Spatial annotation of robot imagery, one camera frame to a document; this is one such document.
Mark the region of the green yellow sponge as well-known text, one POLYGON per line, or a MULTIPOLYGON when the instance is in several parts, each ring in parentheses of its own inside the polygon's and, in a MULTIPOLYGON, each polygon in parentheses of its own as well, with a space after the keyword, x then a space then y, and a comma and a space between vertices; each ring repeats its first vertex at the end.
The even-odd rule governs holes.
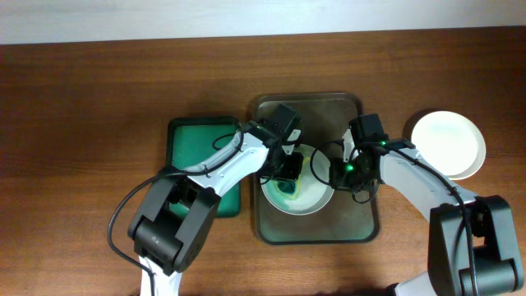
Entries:
POLYGON ((305 156, 296 179, 275 179, 273 181, 274 188, 282 199, 306 201, 315 190, 323 188, 323 185, 312 174, 310 163, 311 158, 305 156))

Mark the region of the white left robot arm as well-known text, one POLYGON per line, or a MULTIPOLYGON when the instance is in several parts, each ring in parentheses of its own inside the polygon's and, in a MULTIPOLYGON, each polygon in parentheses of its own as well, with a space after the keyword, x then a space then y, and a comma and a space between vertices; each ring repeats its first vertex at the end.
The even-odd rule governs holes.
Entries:
POLYGON ((185 169, 167 167, 145 181, 149 188, 127 234, 139 267, 149 278, 150 295, 175 289, 205 244, 222 197, 246 176, 295 181, 302 157, 298 143, 301 114, 286 104, 268 117, 238 126, 231 141, 208 159, 185 169))

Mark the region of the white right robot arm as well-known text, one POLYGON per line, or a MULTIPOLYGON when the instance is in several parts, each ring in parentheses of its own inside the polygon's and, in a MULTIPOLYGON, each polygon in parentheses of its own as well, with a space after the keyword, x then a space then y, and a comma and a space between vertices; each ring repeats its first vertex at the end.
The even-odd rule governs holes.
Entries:
POLYGON ((390 139, 377 114, 351 120, 330 161, 330 186, 371 196, 381 184, 401 193, 428 221, 427 271, 392 284, 404 295, 499 295, 524 287, 512 211, 498 195, 481 197, 448 179, 404 139, 390 139))

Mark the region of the grey plate with stain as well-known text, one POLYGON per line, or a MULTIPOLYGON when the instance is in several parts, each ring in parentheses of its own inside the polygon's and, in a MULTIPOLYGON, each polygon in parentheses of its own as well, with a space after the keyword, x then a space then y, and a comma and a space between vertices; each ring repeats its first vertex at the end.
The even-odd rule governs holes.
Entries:
MULTIPOLYGON (((313 151, 314 148, 312 146, 304 144, 294 149, 294 152, 299 152, 303 158, 305 156, 311 158, 313 151)), ((318 151, 315 159, 311 161, 310 166, 313 175, 315 173, 322 181, 326 183, 329 182, 330 161, 323 153, 318 151)), ((271 180, 261 185, 263 194, 274 208, 289 215, 310 215, 323 208, 334 193, 334 189, 330 185, 326 185, 318 180, 323 185, 323 188, 315 190, 306 201, 284 200, 277 194, 273 181, 274 180, 271 180)))

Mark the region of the white plate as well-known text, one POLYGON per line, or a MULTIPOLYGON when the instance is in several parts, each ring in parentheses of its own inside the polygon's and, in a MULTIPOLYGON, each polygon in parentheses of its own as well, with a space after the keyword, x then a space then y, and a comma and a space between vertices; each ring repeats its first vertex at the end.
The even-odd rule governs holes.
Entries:
POLYGON ((448 177, 464 171, 473 162, 475 132, 481 131, 465 116, 434 111, 416 121, 410 141, 427 163, 448 177))
POLYGON ((484 164, 487 156, 487 146, 483 135, 480 132, 473 134, 476 150, 473 152, 473 162, 462 172, 449 175, 451 180, 462 180, 472 177, 484 164))

